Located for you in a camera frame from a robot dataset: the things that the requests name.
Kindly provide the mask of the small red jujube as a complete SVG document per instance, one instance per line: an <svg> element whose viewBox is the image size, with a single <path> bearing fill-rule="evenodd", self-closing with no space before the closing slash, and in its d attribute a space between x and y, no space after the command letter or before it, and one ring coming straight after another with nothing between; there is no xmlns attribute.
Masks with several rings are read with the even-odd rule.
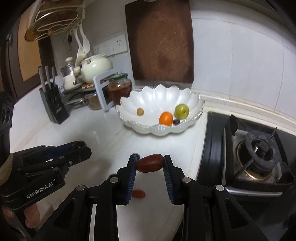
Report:
<svg viewBox="0 0 296 241"><path fill-rule="evenodd" d="M143 190L133 190L132 197L138 199L145 198L145 192Z"/></svg>

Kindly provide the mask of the blueberry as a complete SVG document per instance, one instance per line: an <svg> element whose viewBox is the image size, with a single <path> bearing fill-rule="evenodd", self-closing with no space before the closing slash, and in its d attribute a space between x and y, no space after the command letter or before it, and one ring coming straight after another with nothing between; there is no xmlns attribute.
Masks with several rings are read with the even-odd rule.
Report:
<svg viewBox="0 0 296 241"><path fill-rule="evenodd" d="M173 124L174 124L174 125L179 125L179 124L180 124L180 120L179 120L179 119L175 119L175 120L173 120Z"/></svg>
<svg viewBox="0 0 296 241"><path fill-rule="evenodd" d="M133 153L132 155L136 158L136 160L139 160L139 159L140 159L139 154L137 154L137 153Z"/></svg>

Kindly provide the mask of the red jujube date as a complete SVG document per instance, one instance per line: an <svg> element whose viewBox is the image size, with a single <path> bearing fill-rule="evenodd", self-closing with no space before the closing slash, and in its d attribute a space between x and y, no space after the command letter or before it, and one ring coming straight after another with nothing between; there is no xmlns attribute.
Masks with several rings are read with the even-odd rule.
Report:
<svg viewBox="0 0 296 241"><path fill-rule="evenodd" d="M142 173L156 172L163 168L163 156L153 154L143 157L137 161L137 170Z"/></svg>

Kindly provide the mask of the orange tangerine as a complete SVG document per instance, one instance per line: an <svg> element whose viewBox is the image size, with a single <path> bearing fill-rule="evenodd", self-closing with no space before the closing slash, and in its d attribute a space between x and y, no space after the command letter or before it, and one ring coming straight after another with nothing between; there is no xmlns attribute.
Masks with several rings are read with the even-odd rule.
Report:
<svg viewBox="0 0 296 241"><path fill-rule="evenodd" d="M168 112L165 111L159 116L159 124L165 125L165 126L171 126L174 120L174 116Z"/></svg>

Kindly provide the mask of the green yellow plum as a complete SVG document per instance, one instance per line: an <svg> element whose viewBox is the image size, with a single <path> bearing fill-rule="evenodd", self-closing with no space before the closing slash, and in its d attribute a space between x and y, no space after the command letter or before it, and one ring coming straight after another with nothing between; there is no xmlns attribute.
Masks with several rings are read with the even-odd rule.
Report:
<svg viewBox="0 0 296 241"><path fill-rule="evenodd" d="M188 117L190 113L190 109L186 104L179 104L175 107L175 117L180 119L180 120L184 120Z"/></svg>

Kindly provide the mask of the black knife block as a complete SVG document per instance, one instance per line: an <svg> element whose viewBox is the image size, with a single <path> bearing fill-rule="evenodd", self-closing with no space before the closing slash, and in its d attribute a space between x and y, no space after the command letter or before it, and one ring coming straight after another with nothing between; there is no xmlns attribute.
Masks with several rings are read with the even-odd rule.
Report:
<svg viewBox="0 0 296 241"><path fill-rule="evenodd" d="M52 66L52 80L49 75L49 66L45 66L46 79L44 78L43 67L38 67L38 73L41 82L41 88L39 89L41 99L43 101L45 110L51 122L56 124L62 124L67 118L69 118L69 113L67 112L62 98L60 96L60 91L58 85L55 82L55 67Z"/></svg>

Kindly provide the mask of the steel pot lower shelf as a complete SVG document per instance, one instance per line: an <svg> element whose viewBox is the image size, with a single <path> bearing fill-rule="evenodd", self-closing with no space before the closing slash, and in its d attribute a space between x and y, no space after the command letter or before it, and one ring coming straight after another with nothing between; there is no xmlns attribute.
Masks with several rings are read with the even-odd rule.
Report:
<svg viewBox="0 0 296 241"><path fill-rule="evenodd" d="M91 110L100 110L100 109L102 109L102 106L100 104L100 101L99 101L99 98L98 98L96 92L86 94L86 96L84 98L85 98L85 100L87 102L88 107Z"/></svg>

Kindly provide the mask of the black gas stove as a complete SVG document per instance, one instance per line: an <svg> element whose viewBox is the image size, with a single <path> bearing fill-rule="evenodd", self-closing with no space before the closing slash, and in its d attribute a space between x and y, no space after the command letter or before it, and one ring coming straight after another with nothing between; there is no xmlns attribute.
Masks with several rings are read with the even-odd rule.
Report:
<svg viewBox="0 0 296 241"><path fill-rule="evenodd" d="M222 185L269 240L295 240L295 135L209 112L197 181Z"/></svg>

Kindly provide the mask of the cream ceramic teapot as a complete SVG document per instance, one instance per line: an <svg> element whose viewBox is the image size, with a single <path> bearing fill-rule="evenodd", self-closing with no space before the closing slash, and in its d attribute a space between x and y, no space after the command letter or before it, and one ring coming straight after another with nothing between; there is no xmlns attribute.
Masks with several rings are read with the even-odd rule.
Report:
<svg viewBox="0 0 296 241"><path fill-rule="evenodd" d="M74 67L74 75L80 74L85 83L93 83L93 78L112 69L112 63L107 59L107 54L93 55L80 62L80 66Z"/></svg>

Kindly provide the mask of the tan longan in bowl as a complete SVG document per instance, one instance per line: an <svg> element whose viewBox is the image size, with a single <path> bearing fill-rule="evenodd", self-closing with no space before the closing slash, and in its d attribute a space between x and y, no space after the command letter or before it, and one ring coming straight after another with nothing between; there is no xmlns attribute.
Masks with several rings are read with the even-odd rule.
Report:
<svg viewBox="0 0 296 241"><path fill-rule="evenodd" d="M144 110L143 110L142 108L138 108L138 109L137 109L137 115L138 115L138 116L142 116L142 115L144 115Z"/></svg>

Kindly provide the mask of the glass jar green lid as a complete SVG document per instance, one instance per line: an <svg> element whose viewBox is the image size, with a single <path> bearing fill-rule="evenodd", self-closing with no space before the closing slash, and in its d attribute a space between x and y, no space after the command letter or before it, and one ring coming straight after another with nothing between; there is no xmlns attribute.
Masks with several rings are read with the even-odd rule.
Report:
<svg viewBox="0 0 296 241"><path fill-rule="evenodd" d="M121 97L129 97L132 92L132 82L127 73L117 73L108 77L108 92L114 105L120 105Z"/></svg>

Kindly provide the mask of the blueberry in bowl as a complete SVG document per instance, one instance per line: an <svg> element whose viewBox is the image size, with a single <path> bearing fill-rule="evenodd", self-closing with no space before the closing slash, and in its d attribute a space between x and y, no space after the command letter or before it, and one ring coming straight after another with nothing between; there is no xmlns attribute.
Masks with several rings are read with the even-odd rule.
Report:
<svg viewBox="0 0 296 241"><path fill-rule="evenodd" d="M179 120L179 119L175 119L175 120L173 120L173 124L174 124L174 125L179 125L179 124L180 124L180 120Z"/></svg>

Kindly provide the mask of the white scalloped fruit bowl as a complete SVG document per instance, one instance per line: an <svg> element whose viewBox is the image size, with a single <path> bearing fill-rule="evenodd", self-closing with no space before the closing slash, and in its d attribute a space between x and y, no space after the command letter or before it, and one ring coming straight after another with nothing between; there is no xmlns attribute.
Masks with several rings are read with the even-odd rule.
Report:
<svg viewBox="0 0 296 241"><path fill-rule="evenodd" d="M159 124L159 116L168 111L175 117L175 107L186 104L190 113L179 125L165 126ZM129 97L122 97L120 105L115 107L122 123L140 134L165 136L168 133L181 133L194 125L203 113L205 102L200 94L192 93L190 89L179 89L177 86L166 88L158 85L155 88L145 86L140 92L132 91ZM144 115L138 116L137 109L142 108Z"/></svg>

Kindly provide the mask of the white rice spoon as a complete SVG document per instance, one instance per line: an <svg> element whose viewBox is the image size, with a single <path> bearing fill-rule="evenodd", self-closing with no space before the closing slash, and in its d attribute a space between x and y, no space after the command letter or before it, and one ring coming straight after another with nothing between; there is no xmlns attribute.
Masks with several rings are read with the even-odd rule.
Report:
<svg viewBox="0 0 296 241"><path fill-rule="evenodd" d="M83 45L84 52L85 54L88 54L90 52L90 43L83 31L82 24L79 25L79 31L82 37L82 45Z"/></svg>

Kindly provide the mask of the white wall socket panel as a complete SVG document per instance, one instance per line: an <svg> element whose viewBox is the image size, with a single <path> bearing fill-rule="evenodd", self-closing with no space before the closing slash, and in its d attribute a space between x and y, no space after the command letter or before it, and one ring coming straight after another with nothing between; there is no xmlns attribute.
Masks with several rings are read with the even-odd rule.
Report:
<svg viewBox="0 0 296 241"><path fill-rule="evenodd" d="M122 34L112 39L99 43L92 48L93 54L106 54L107 56L113 56L128 51L126 35Z"/></svg>

